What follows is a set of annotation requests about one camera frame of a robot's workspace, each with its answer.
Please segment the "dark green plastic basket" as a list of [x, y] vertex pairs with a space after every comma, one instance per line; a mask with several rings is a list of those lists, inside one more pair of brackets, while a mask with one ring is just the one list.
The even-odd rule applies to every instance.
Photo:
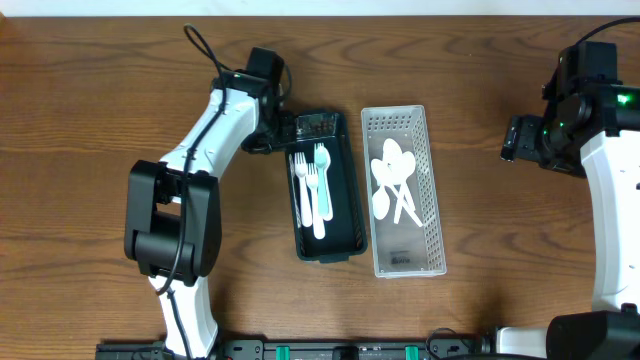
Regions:
[[[302, 225], [299, 201], [302, 191], [294, 171], [294, 154], [304, 153], [310, 163], [317, 143], [323, 144], [330, 156], [327, 183], [333, 209], [333, 218], [324, 223], [326, 236], [322, 239], [317, 239], [310, 227]], [[364, 253], [366, 228], [345, 116], [322, 111], [295, 116], [292, 138], [285, 147], [285, 161], [298, 258], [334, 263]]]

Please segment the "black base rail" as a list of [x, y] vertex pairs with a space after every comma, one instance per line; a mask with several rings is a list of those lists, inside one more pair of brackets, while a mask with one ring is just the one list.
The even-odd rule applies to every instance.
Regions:
[[415, 341], [220, 341], [218, 329], [184, 332], [174, 329], [164, 341], [105, 342], [95, 349], [97, 359], [216, 359], [216, 360], [424, 360], [473, 358], [498, 350], [494, 335], [458, 334], [440, 328]]

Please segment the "white plastic spoon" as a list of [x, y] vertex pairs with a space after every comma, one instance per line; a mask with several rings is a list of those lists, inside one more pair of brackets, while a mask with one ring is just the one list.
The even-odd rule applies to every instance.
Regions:
[[404, 152], [401, 150], [400, 145], [393, 139], [387, 138], [383, 144], [383, 161], [387, 164], [391, 171], [391, 181], [394, 184], [396, 176], [392, 172], [393, 164], [401, 157]]
[[415, 167], [415, 156], [410, 151], [404, 152], [392, 167], [392, 172], [396, 176], [394, 184], [400, 186], [399, 194], [403, 196], [403, 201], [408, 205], [408, 213], [410, 216], [415, 214], [415, 204], [407, 184], [407, 179], [414, 173]]
[[379, 183], [378, 189], [372, 195], [373, 215], [376, 220], [383, 220], [390, 208], [390, 198], [386, 192], [386, 186]]
[[323, 220], [331, 221], [333, 219], [333, 206], [332, 206], [331, 192], [329, 188], [329, 178], [328, 178], [328, 170], [331, 165], [331, 157], [330, 157], [329, 151], [326, 148], [324, 150], [324, 153], [326, 158], [326, 165], [324, 167], [324, 177], [325, 177], [325, 190], [326, 190], [328, 211], [327, 211], [327, 214], [323, 216]]
[[[400, 189], [397, 190], [395, 185], [392, 184], [391, 171], [389, 170], [387, 164], [380, 159], [373, 159], [371, 161], [371, 171], [377, 183], [384, 184], [386, 186], [386, 189], [389, 189], [396, 196], [394, 223], [398, 224], [402, 211], [405, 211], [409, 215], [408, 213], [409, 208], [408, 208], [408, 205], [403, 201], [403, 196], [399, 194]], [[419, 219], [416, 212], [414, 215], [410, 216], [410, 218], [415, 222], [415, 224], [418, 227], [424, 226], [423, 222]]]

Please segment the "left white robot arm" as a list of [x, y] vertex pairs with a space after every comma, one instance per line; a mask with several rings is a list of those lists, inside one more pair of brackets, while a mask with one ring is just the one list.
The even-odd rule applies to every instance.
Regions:
[[208, 276], [221, 246], [220, 180], [242, 145], [269, 132], [282, 97], [279, 76], [224, 72], [180, 143], [159, 161], [131, 168], [124, 251], [160, 300], [168, 356], [211, 354], [218, 325]]

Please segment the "white plastic fork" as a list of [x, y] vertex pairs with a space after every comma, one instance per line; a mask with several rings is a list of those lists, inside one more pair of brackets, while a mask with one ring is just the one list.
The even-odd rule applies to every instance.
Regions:
[[314, 163], [318, 172], [318, 195], [319, 195], [319, 213], [320, 216], [327, 220], [329, 218], [329, 191], [327, 190], [327, 170], [329, 167], [329, 153], [323, 143], [314, 145]]
[[303, 152], [294, 154], [294, 170], [299, 182], [301, 222], [304, 227], [311, 227], [312, 210], [306, 185], [307, 163]]
[[306, 183], [311, 193], [313, 234], [316, 239], [322, 240], [325, 238], [326, 232], [325, 232], [324, 220], [322, 219], [319, 212], [318, 172], [313, 163], [309, 163], [307, 165]]

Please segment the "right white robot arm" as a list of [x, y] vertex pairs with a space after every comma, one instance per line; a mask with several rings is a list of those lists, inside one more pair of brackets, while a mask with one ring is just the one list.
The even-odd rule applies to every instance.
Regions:
[[500, 154], [587, 179], [596, 270], [591, 309], [547, 328], [503, 327], [497, 358], [639, 356], [639, 90], [588, 85], [552, 100], [544, 116], [515, 115]]

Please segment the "clear plastic basket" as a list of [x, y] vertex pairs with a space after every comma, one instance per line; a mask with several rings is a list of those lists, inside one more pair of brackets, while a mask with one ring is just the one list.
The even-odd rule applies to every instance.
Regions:
[[[364, 108], [361, 127], [375, 275], [379, 278], [444, 275], [447, 272], [444, 240], [425, 108], [422, 105]], [[374, 218], [371, 198], [378, 183], [371, 171], [371, 161], [383, 161], [387, 138], [395, 140], [403, 152], [410, 151], [415, 156], [415, 171], [407, 184], [423, 227], [418, 227], [405, 211], [399, 223], [394, 223], [396, 196], [389, 189], [386, 189], [390, 198], [387, 216], [383, 220]]]

